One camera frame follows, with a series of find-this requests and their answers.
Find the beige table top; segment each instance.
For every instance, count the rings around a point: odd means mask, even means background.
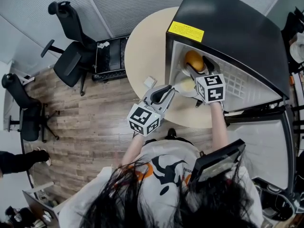
[[[157,80],[156,86],[165,82],[165,36],[177,9],[163,9],[149,15],[135,27],[128,39],[125,69],[139,98],[148,90],[143,84],[148,76]],[[201,105],[195,108],[196,101],[176,92],[165,119],[186,127],[211,128],[210,107]]]

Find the orange graphic on shirt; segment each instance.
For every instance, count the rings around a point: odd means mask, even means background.
[[[147,177],[150,177],[153,174],[153,166],[150,163],[146,163],[145,165],[148,166],[148,171],[142,173],[141,171],[135,171],[138,181],[141,181]]]
[[[189,180],[190,180],[190,177],[191,177],[191,174],[189,174],[189,175],[186,177],[186,180],[185,180],[186,185],[188,185]]]

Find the yellow label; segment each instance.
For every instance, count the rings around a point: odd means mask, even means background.
[[[196,40],[198,42],[201,42],[204,35],[203,30],[176,21],[172,22],[168,31],[180,36],[190,38],[192,40]]]

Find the wooden floor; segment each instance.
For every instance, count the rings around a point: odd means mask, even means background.
[[[79,95],[80,82],[73,88],[65,85],[52,69],[36,77],[26,86],[28,94],[48,103],[51,114],[61,114],[49,121],[50,128],[60,140],[46,131],[47,143],[41,138],[24,141],[26,152],[40,147],[50,154],[53,165],[37,163],[30,170],[34,186],[54,181],[48,191],[61,202],[79,191],[95,178],[104,166],[117,165],[132,139],[126,117],[138,97],[127,78],[104,83],[85,81],[85,95]],[[211,129],[193,129],[165,121],[151,138],[163,138],[170,127],[206,153],[210,151]]]

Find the black device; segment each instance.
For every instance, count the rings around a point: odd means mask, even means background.
[[[51,228],[59,227],[59,217],[54,208],[49,207],[48,205],[44,204],[40,200],[31,196],[30,193],[26,191],[22,191],[25,200],[28,203],[28,207],[33,212],[35,217],[42,220],[42,222]]]
[[[239,157],[245,149],[245,143],[241,139],[214,151],[208,155],[203,155],[195,162],[190,182],[199,177],[199,181],[231,169],[239,161]]]
[[[93,72],[97,43],[82,31],[80,19],[69,1],[52,2],[48,6],[48,13],[56,14],[67,38],[75,40],[65,50],[54,47],[54,40],[46,45],[41,53],[43,57],[48,50],[61,53],[55,63],[54,71],[68,86],[73,87],[81,78],[80,95],[84,96],[86,74]]]
[[[42,104],[39,100],[29,97],[16,74],[4,75],[1,83],[2,87],[8,90],[20,106],[20,120],[12,121],[9,118],[8,129],[10,129],[12,124],[19,124],[21,138],[30,142],[38,139],[41,129],[42,142],[45,143],[44,129],[46,128],[56,140],[59,140],[59,136],[55,135],[47,124],[48,120],[56,114],[59,115],[60,111],[55,111],[52,115],[45,115],[47,104]]]

